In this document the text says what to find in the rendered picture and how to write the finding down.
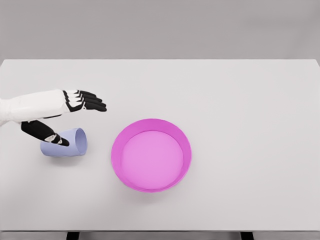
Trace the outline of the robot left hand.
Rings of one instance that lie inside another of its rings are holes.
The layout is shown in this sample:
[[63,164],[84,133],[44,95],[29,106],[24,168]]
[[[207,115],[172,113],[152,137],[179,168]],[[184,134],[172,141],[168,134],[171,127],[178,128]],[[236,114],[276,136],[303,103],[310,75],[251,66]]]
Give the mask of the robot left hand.
[[91,92],[56,89],[12,98],[9,116],[11,121],[20,123],[21,130],[28,135],[43,142],[68,147],[68,140],[40,120],[81,110],[106,112],[107,106]]

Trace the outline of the lavender plastic cup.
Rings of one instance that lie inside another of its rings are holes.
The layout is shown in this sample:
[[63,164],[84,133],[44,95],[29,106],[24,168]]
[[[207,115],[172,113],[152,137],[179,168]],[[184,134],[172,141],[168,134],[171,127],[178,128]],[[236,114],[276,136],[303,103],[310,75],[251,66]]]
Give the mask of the lavender plastic cup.
[[87,136],[82,128],[72,128],[61,131],[58,134],[68,140],[69,146],[42,141],[40,143],[40,150],[43,155],[49,157],[74,157],[82,156],[87,152]]

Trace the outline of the pink round plate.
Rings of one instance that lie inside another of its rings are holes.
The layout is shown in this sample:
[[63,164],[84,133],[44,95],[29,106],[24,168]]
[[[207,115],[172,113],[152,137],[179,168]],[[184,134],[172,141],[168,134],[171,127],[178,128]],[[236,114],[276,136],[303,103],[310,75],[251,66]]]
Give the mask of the pink round plate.
[[166,191],[182,181],[192,163],[192,147],[175,124],[157,118],[135,121],[115,138],[111,164],[119,180],[144,193]]

